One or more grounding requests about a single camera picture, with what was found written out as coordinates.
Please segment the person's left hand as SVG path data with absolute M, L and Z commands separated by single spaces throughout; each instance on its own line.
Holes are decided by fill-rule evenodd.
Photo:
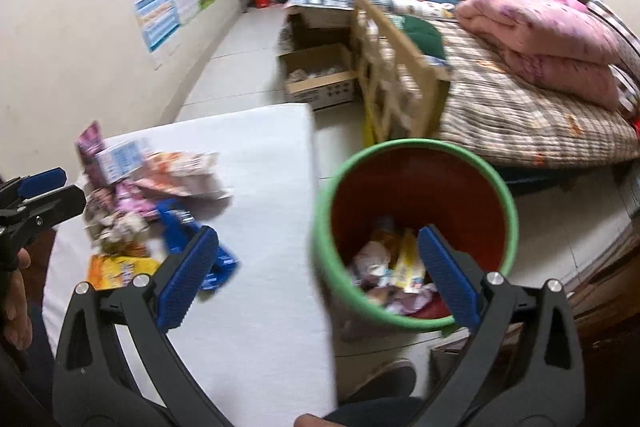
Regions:
M 18 252 L 17 261 L 17 269 L 9 274 L 6 298 L 3 301 L 3 311 L 6 314 L 3 334 L 17 350 L 25 350 L 32 344 L 32 321 L 28 316 L 28 301 L 22 274 L 22 270 L 30 265 L 29 253 L 25 248 Z

